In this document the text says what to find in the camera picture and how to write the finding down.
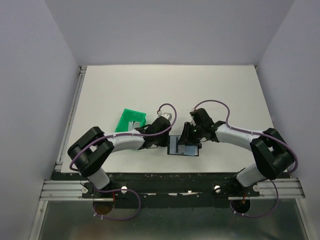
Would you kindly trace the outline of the white credit card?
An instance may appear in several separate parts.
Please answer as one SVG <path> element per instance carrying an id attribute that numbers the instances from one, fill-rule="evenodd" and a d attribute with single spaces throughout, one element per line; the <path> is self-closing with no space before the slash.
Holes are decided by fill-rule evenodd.
<path id="1" fill-rule="evenodd" d="M 183 148 L 184 145 L 179 145 L 178 141 L 180 140 L 180 136 L 178 135 L 171 135 L 169 137 L 169 144 L 167 149 L 168 155 L 183 155 Z"/>

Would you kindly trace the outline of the black leather card holder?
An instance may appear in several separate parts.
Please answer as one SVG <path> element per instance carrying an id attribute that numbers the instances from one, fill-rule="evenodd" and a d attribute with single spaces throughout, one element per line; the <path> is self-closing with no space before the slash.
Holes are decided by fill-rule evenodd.
<path id="1" fill-rule="evenodd" d="M 189 156 L 198 157 L 199 156 L 199 146 L 198 145 L 178 145 L 178 140 L 180 136 L 170 135 L 167 146 L 167 154 L 173 156 Z"/>

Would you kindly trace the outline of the translucent blue credit card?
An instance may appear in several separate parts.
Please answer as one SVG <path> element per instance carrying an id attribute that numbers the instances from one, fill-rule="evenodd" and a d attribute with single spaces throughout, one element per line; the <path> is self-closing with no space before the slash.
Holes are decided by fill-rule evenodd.
<path id="1" fill-rule="evenodd" d="M 196 157 L 199 155 L 198 147 L 195 145 L 186 145 L 182 150 L 183 155 Z"/>

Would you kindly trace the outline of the green plastic bin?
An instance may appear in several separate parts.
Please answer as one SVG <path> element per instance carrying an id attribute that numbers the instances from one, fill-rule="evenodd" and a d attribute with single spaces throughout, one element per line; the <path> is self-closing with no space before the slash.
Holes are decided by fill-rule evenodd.
<path id="1" fill-rule="evenodd" d="M 146 123 L 146 113 L 124 109 L 115 129 L 116 137 L 112 139 L 113 153 L 124 150 L 138 150 L 142 147 L 144 138 L 142 136 L 132 136 L 132 133 L 139 134 L 136 128 L 142 127 Z"/>

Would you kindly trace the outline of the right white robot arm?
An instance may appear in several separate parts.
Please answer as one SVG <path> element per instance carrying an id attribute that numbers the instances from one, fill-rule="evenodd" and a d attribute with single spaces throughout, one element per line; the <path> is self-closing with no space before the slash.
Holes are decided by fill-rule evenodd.
<path id="1" fill-rule="evenodd" d="M 177 146 L 201 146 L 201 140 L 227 143 L 246 149 L 253 154 L 255 163 L 239 171 L 230 183 L 230 191 L 241 196 L 248 187 L 262 180 L 275 180 L 291 164 L 294 156 L 279 132 L 268 128 L 262 132 L 235 130 L 225 121 L 214 122 L 204 108 L 190 112 L 192 121 L 185 122 Z"/>

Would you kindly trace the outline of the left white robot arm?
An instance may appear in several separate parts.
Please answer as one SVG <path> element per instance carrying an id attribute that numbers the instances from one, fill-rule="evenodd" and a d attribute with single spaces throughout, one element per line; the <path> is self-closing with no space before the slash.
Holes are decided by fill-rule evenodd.
<path id="1" fill-rule="evenodd" d="M 81 176 L 94 185 L 93 191 L 101 198 L 107 197 L 111 191 L 111 180 L 102 169 L 107 157 L 124 150 L 166 147 L 171 119 L 170 113 L 163 113 L 152 124 L 118 132 L 109 138 L 98 126 L 92 127 L 69 147 L 67 154 Z"/>

